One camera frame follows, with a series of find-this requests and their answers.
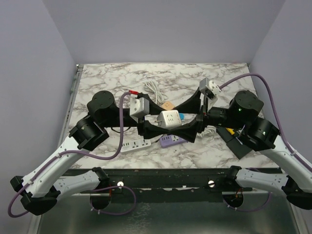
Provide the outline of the black flat pad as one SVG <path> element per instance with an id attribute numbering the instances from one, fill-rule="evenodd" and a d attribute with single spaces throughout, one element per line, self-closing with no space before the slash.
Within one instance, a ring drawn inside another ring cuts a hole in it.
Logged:
<path id="1" fill-rule="evenodd" d="M 223 139 L 223 141 L 226 143 L 227 147 L 232 151 L 232 153 L 238 158 L 242 159 L 244 156 L 246 156 L 248 153 L 250 153 L 252 150 L 244 145 L 239 139 L 239 132 L 236 131 L 236 134 L 232 136 L 226 128 L 218 127 L 216 128 L 216 132 L 218 135 Z"/>

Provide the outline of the white cube socket adapter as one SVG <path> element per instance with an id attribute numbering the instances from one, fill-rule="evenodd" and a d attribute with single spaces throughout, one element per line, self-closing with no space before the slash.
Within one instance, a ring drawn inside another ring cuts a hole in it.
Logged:
<path id="1" fill-rule="evenodd" d="M 182 125 L 182 121 L 177 110 L 165 110 L 162 111 L 156 122 L 159 127 L 164 129 L 173 129 Z"/>

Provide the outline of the beige cube socket adapter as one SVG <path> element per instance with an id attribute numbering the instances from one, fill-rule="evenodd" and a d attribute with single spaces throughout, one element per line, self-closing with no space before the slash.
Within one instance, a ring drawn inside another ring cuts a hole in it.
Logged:
<path id="1" fill-rule="evenodd" d="M 169 110 L 173 110 L 175 106 L 170 101 L 166 101 L 161 105 L 161 108 L 163 108 L 166 111 L 169 111 Z"/>

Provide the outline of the blue charger plug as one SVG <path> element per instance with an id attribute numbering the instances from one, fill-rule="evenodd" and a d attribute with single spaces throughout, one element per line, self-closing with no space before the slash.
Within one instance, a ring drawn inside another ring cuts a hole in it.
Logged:
<path id="1" fill-rule="evenodd" d="M 179 113 L 179 117 L 180 117 L 181 120 L 185 119 L 185 115 L 183 113 Z"/>

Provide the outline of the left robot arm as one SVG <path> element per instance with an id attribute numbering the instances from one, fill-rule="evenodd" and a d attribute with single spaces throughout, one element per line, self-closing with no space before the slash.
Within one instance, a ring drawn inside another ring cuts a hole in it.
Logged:
<path id="1" fill-rule="evenodd" d="M 10 183 L 16 194 L 8 205 L 10 217 L 17 218 L 28 213 L 42 215 L 51 210 L 62 198 L 80 192 L 110 193 L 113 189 L 124 188 L 120 183 L 112 185 L 101 168 L 93 168 L 82 175 L 67 178 L 63 178 L 63 174 L 84 156 L 98 160 L 111 160 L 118 156 L 124 139 L 123 102 L 129 95 L 138 95 L 138 92 L 130 90 L 120 98 L 117 109 L 120 135 L 116 152 L 109 157 L 92 154 L 92 151 L 109 135 L 91 117 L 80 120 L 64 142 L 42 164 L 27 175 L 11 179 Z"/>

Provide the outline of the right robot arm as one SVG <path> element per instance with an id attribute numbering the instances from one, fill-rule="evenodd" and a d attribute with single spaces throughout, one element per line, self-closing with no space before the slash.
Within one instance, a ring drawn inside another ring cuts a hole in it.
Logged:
<path id="1" fill-rule="evenodd" d="M 312 165 L 283 139 L 281 127 L 259 117 L 264 103 L 252 92 L 239 91 L 229 108 L 208 107 L 208 102 L 221 92 L 218 86 L 202 90 L 204 104 L 188 124 L 174 127 L 170 134 L 194 142 L 196 134 L 207 126 L 240 130 L 239 140 L 255 152 L 260 152 L 280 166 L 283 174 L 265 174 L 232 166 L 224 178 L 225 187 L 234 191 L 255 188 L 282 195 L 294 206 L 312 208 Z"/>

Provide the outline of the white power strip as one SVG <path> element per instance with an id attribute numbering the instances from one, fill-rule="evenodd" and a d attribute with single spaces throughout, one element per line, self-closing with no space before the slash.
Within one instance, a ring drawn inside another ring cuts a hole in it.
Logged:
<path id="1" fill-rule="evenodd" d="M 152 145 L 149 139 L 136 139 L 123 142 L 121 153 L 129 153 L 148 148 Z"/>

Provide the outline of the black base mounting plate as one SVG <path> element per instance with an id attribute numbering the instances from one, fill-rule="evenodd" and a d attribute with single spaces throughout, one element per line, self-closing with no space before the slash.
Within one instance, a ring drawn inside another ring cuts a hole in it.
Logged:
<path id="1" fill-rule="evenodd" d="M 106 169 L 109 185 L 123 182 L 126 189 L 92 192 L 98 202 L 173 203 L 221 202 L 222 193 L 234 194 L 239 185 L 231 169 Z"/>

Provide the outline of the yellow marker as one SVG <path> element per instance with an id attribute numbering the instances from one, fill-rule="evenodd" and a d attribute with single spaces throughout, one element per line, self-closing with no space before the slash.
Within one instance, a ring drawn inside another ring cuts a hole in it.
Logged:
<path id="1" fill-rule="evenodd" d="M 236 131 L 234 129 L 231 128 L 226 128 L 226 130 L 232 135 L 234 136 L 236 134 Z"/>

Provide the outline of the aluminium frame rail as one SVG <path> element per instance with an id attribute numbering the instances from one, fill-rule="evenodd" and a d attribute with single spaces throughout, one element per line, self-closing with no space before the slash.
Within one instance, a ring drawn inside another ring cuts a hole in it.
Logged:
<path id="1" fill-rule="evenodd" d="M 74 75 L 74 81 L 73 81 L 73 84 L 72 84 L 72 87 L 70 90 L 70 99 L 69 99 L 69 103 L 67 106 L 65 119 L 64 119 L 64 122 L 62 125 L 62 129 L 61 129 L 60 137 L 58 140 L 57 148 L 62 145 L 62 143 L 64 142 L 64 139 L 67 136 L 68 130 L 69 130 L 69 123 L 70 123 L 71 115 L 73 112 L 76 96 L 78 93 L 78 87 L 79 87 L 79 83 L 81 80 L 83 67 L 84 67 L 84 64 L 77 64 L 77 70 L 76 70 L 76 74 Z"/>

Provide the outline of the purple power strip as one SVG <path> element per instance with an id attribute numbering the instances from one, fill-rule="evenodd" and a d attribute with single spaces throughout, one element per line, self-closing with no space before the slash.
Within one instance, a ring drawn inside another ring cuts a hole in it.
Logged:
<path id="1" fill-rule="evenodd" d="M 168 148 L 171 146 L 186 143 L 187 141 L 174 135 L 164 135 L 159 139 L 161 148 Z"/>

